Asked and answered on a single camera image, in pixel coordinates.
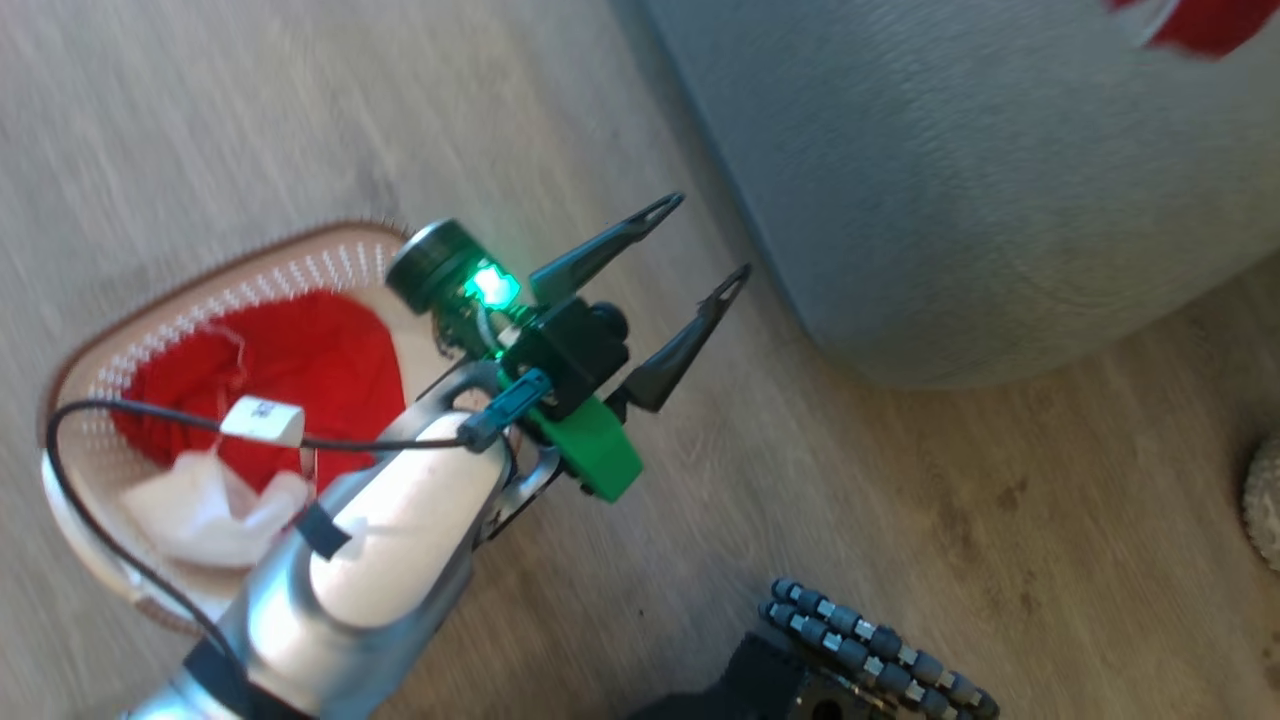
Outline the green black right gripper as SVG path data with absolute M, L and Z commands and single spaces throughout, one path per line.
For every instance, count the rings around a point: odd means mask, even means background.
M 628 327 L 580 290 L 644 241 L 685 200 L 658 199 L 596 237 L 516 279 L 456 220 L 430 224 L 393 258 L 385 284 L 429 315 L 436 343 L 495 379 L 489 405 L 460 429 L 465 447 L 494 445 L 512 425 L 559 454 L 590 493 L 616 501 L 643 471 L 617 414 L 657 414 L 728 311 L 753 266 L 744 264 L 699 302 L 694 319 L 607 397 L 599 388 L 627 361 Z

